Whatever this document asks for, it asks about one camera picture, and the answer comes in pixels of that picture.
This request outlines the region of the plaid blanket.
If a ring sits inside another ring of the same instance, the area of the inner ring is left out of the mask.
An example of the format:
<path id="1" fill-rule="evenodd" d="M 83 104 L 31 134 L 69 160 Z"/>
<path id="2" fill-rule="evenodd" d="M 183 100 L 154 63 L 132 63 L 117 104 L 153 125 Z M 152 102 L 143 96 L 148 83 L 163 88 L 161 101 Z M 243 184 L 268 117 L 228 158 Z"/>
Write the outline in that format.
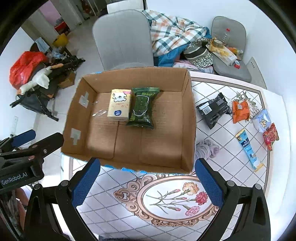
<path id="1" fill-rule="evenodd" d="M 149 22 L 152 52 L 155 57 L 199 39 L 210 38 L 210 31 L 195 21 L 178 16 L 169 16 L 157 11 L 143 10 Z"/>

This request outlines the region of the yellow bucket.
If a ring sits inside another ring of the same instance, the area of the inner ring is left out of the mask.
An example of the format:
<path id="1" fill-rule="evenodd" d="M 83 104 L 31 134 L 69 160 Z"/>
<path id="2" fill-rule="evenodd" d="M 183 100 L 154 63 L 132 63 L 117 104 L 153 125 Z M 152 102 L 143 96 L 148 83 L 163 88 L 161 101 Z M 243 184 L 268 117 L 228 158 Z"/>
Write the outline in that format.
<path id="1" fill-rule="evenodd" d="M 67 36 L 65 35 L 65 33 L 62 33 L 53 41 L 53 45 L 56 48 L 65 47 L 68 44 L 68 42 L 69 40 Z"/>

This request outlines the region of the dark green snack packet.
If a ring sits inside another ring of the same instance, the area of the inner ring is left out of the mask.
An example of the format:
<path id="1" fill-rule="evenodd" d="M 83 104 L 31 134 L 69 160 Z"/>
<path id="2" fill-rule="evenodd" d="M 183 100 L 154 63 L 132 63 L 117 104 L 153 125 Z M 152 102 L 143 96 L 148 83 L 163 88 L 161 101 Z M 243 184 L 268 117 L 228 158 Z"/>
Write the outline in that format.
<path id="1" fill-rule="evenodd" d="M 137 87 L 132 89 L 135 99 L 127 126 L 154 129 L 152 104 L 159 91 L 159 87 Z"/>

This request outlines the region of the orange snack packet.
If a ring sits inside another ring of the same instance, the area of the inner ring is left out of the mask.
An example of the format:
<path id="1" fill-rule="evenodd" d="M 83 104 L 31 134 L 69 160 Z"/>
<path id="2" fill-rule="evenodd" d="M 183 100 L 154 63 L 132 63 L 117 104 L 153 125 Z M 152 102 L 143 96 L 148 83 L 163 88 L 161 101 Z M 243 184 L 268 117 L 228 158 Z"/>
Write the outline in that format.
<path id="1" fill-rule="evenodd" d="M 249 105 L 246 100 L 244 101 L 233 101 L 232 102 L 232 118 L 233 123 L 239 121 L 248 121 L 250 118 Z"/>

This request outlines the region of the red floral snack packet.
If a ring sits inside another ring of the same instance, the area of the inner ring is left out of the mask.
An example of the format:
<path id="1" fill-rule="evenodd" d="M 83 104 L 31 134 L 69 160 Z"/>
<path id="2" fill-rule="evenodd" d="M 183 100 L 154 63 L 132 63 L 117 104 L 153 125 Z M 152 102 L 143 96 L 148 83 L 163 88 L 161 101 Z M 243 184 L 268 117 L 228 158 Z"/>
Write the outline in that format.
<path id="1" fill-rule="evenodd" d="M 268 150 L 272 151 L 273 143 L 280 140 L 274 123 L 263 133 L 263 138 Z"/>

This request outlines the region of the light blue tissue pack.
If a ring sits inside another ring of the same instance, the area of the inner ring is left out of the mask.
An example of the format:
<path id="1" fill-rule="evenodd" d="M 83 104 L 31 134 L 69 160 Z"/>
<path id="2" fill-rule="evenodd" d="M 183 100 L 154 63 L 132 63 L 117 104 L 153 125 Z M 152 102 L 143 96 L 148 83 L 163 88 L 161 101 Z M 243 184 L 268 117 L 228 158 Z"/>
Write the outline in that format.
<path id="1" fill-rule="evenodd" d="M 254 127 L 260 132 L 264 133 L 271 126 L 271 119 L 266 109 L 259 111 L 252 119 Z"/>

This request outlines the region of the open cardboard box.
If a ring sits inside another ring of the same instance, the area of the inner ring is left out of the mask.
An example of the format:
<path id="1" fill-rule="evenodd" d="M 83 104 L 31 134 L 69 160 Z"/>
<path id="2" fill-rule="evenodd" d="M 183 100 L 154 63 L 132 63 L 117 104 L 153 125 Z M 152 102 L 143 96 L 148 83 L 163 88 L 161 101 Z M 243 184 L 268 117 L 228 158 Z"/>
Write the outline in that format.
<path id="1" fill-rule="evenodd" d="M 142 67 L 81 78 L 61 151 L 102 165 L 154 173 L 190 173 L 196 112 L 186 69 Z"/>

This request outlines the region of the black snack packet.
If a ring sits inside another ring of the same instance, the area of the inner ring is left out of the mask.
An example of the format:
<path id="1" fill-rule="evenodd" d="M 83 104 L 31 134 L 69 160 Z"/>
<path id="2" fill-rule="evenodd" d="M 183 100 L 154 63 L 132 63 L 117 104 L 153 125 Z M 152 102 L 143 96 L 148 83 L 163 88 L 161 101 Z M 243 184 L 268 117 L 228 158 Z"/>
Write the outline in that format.
<path id="1" fill-rule="evenodd" d="M 219 93 L 214 99 L 196 106 L 196 109 L 210 129 L 214 128 L 222 115 L 232 114 L 232 110 L 222 93 Z"/>

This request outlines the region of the small brown cardboard box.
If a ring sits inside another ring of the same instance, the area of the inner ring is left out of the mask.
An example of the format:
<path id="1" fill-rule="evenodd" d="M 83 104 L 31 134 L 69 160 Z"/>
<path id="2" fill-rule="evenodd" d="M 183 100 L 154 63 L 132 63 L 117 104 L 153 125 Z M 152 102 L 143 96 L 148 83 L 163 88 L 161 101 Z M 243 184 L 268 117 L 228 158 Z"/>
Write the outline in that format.
<path id="1" fill-rule="evenodd" d="M 67 77 L 62 78 L 62 81 L 58 84 L 58 86 L 62 89 L 73 86 L 75 83 L 75 77 L 76 72 L 70 71 Z"/>

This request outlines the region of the blue tube package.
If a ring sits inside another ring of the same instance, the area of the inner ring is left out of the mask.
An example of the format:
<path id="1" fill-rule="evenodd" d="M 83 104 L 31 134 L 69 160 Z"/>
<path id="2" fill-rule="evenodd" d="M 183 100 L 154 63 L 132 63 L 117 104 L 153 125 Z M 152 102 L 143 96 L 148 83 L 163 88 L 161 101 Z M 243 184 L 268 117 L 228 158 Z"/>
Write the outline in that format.
<path id="1" fill-rule="evenodd" d="M 235 135 L 235 137 L 238 140 L 238 142 L 240 143 L 243 150 L 245 151 L 245 153 L 248 157 L 248 160 L 250 161 L 253 169 L 255 171 L 258 171 L 263 166 L 263 164 L 261 161 L 259 161 L 255 152 L 253 151 L 252 146 L 250 144 L 250 140 L 249 140 L 248 135 L 246 133 L 246 130 L 243 128 L 239 133 L 237 133 Z"/>

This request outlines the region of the white goose plush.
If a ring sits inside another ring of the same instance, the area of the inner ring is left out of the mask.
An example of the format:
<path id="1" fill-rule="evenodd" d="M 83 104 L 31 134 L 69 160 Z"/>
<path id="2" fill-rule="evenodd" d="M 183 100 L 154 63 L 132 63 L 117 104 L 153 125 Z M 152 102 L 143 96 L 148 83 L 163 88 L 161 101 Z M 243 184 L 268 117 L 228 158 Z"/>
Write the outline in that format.
<path id="1" fill-rule="evenodd" d="M 24 95 L 27 91 L 29 91 L 31 88 L 36 87 L 39 85 L 40 87 L 43 87 L 45 89 L 49 88 L 50 80 L 48 78 L 48 75 L 52 73 L 54 69 L 62 67 L 64 64 L 59 63 L 56 65 L 48 66 L 46 68 L 43 68 L 39 70 L 32 78 L 31 81 L 27 82 L 26 84 L 22 85 L 16 92 L 17 95 Z"/>

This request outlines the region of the red plastic bag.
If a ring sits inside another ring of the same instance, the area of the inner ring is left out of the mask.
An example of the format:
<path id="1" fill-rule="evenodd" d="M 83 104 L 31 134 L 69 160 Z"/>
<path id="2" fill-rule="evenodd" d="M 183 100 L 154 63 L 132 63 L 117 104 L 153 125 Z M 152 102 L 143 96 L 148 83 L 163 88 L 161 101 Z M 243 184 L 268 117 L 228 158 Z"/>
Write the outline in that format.
<path id="1" fill-rule="evenodd" d="M 18 90 L 29 81 L 32 72 L 40 63 L 48 61 L 49 58 L 43 52 L 25 51 L 10 68 L 10 84 Z"/>

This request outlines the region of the cream tissue pack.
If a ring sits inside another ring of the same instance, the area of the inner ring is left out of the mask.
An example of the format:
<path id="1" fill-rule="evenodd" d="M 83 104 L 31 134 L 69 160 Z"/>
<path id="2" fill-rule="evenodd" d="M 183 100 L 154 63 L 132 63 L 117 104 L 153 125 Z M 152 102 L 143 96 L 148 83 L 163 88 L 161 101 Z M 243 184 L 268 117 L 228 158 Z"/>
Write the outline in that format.
<path id="1" fill-rule="evenodd" d="M 131 102 L 131 89 L 113 89 L 108 107 L 108 119 L 110 121 L 128 121 Z"/>

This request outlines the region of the yellow tissue box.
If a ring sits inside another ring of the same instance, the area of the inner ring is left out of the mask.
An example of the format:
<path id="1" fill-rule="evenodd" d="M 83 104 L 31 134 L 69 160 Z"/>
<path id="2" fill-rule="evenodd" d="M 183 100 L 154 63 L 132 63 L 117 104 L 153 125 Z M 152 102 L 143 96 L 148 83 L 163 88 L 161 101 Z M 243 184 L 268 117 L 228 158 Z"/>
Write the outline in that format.
<path id="1" fill-rule="evenodd" d="M 237 57 L 234 55 L 228 48 L 223 46 L 222 48 L 214 47 L 213 45 L 206 45 L 208 50 L 213 53 L 216 57 L 218 57 L 224 64 L 227 66 L 232 65 L 236 60 Z"/>

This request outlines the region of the lilac cloth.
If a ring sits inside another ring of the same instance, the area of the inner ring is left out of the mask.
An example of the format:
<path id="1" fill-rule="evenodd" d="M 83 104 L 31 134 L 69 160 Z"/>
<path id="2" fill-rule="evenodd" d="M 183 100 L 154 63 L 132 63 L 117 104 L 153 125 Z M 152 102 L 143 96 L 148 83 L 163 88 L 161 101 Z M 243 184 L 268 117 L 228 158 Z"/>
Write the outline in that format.
<path id="1" fill-rule="evenodd" d="M 220 148 L 211 140 L 202 140 L 196 144 L 195 158 L 205 160 L 214 158 L 219 153 Z"/>

